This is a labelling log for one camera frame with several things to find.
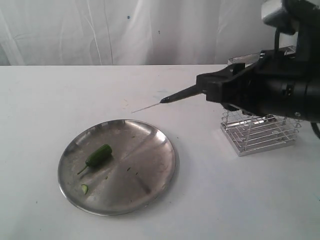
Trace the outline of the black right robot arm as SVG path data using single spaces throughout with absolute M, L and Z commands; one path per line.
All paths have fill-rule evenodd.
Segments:
M 268 0 L 264 24 L 275 28 L 274 48 L 255 63 L 232 64 L 197 76 L 206 100 L 256 116 L 320 120 L 320 7 L 307 0 Z

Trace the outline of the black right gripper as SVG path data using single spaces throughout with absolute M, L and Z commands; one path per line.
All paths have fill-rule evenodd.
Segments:
M 231 62 L 221 70 L 197 75 L 196 85 L 206 85 L 206 100 L 226 110 L 308 118 L 308 63 L 294 53 L 263 51 L 251 64 Z

